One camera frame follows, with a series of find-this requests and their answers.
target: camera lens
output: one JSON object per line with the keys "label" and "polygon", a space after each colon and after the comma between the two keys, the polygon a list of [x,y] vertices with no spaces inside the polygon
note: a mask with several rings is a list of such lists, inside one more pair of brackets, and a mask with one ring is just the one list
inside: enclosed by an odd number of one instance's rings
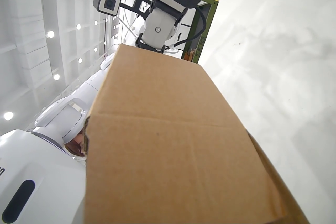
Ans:
{"label": "camera lens", "polygon": [[105,0],[104,7],[110,10],[114,10],[115,3],[116,3],[115,0]]}
{"label": "camera lens", "polygon": [[111,7],[111,6],[113,6],[113,2],[112,2],[112,1],[107,1],[107,2],[106,2],[106,5],[107,5],[108,7]]}

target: black oval slot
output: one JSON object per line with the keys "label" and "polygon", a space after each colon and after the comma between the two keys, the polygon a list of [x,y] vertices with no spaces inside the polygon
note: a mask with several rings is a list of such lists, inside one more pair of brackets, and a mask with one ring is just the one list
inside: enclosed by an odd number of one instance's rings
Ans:
{"label": "black oval slot", "polygon": [[13,223],[18,219],[34,189],[35,183],[32,180],[26,180],[20,185],[2,214],[4,223]]}

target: cardboard box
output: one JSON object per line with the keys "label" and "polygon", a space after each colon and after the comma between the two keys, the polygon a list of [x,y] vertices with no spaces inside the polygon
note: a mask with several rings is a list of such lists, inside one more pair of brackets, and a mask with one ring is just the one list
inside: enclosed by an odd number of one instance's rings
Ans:
{"label": "cardboard box", "polygon": [[308,223],[198,64],[120,45],[86,124],[86,224]]}

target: ceiling light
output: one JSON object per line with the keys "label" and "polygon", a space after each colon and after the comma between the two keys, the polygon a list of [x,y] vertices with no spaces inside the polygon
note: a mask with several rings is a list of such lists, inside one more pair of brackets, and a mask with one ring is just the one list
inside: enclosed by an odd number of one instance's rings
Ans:
{"label": "ceiling light", "polygon": [[14,113],[13,112],[6,112],[4,115],[3,115],[3,118],[5,118],[5,120],[9,121],[13,118],[14,116]]}
{"label": "ceiling light", "polygon": [[50,38],[53,38],[55,35],[55,33],[51,30],[47,33],[47,36],[50,37]]}

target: person's hair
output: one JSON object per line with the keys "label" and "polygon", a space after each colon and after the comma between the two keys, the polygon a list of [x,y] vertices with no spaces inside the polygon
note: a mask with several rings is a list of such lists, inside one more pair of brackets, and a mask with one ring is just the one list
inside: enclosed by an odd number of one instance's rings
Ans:
{"label": "person's hair", "polygon": [[64,144],[64,147],[73,155],[78,157],[84,157],[85,155],[81,152],[81,146],[75,141],[71,140],[68,143]]}

